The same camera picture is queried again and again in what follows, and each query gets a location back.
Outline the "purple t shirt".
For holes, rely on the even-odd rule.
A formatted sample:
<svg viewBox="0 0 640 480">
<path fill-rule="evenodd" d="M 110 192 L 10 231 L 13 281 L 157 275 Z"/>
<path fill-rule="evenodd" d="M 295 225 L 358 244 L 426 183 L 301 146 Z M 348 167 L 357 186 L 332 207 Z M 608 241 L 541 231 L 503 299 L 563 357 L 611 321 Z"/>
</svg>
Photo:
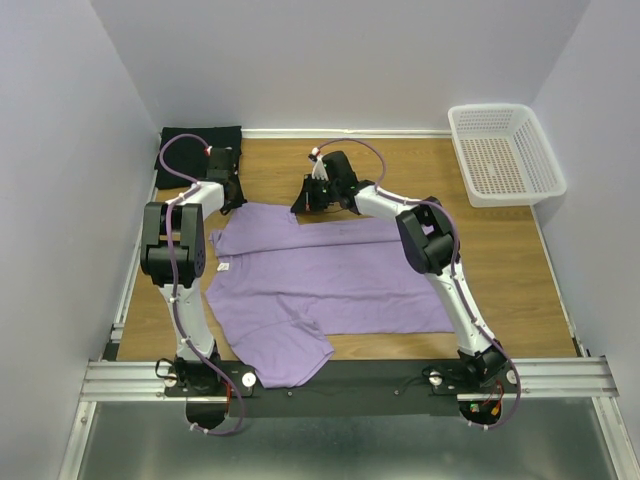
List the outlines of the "purple t shirt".
<svg viewBox="0 0 640 480">
<path fill-rule="evenodd" d="M 301 224 L 286 206 L 247 203 L 210 241 L 220 267 L 207 302 L 266 388 L 308 382 L 332 357 L 332 335 L 453 330 L 392 222 Z"/>
</svg>

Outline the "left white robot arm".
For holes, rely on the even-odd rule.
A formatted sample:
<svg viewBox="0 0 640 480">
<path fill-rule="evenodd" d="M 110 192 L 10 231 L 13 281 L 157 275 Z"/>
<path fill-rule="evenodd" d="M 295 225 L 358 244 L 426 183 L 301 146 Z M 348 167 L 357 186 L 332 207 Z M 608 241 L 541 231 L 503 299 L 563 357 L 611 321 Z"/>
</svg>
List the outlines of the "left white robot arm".
<svg viewBox="0 0 640 480">
<path fill-rule="evenodd" d="M 176 354 L 163 377 L 169 388 L 180 387 L 209 395 L 221 386 L 236 385 L 220 367 L 216 339 L 208 327 L 201 296 L 206 267 L 204 221 L 211 214 L 227 214 L 245 200 L 237 181 L 233 150 L 203 148 L 205 173 L 197 177 L 170 167 L 164 153 L 160 166 L 185 180 L 188 189 L 164 201 L 151 201 L 143 211 L 140 267 L 163 297 L 176 336 Z"/>
</svg>

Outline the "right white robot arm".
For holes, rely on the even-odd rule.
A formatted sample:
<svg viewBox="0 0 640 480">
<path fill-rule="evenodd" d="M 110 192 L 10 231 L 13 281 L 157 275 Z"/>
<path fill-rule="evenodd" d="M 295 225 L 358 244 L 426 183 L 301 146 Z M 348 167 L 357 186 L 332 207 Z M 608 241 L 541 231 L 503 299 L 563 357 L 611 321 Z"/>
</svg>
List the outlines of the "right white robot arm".
<svg viewBox="0 0 640 480">
<path fill-rule="evenodd" d="M 434 197 L 403 197 L 358 179 L 342 151 L 322 154 L 315 148 L 309 160 L 312 170 L 304 177 L 291 211 L 323 211 L 338 204 L 357 215 L 394 222 L 407 262 L 433 287 L 452 323 L 462 384 L 474 392 L 493 384 L 508 360 L 466 281 L 451 215 Z"/>
</svg>

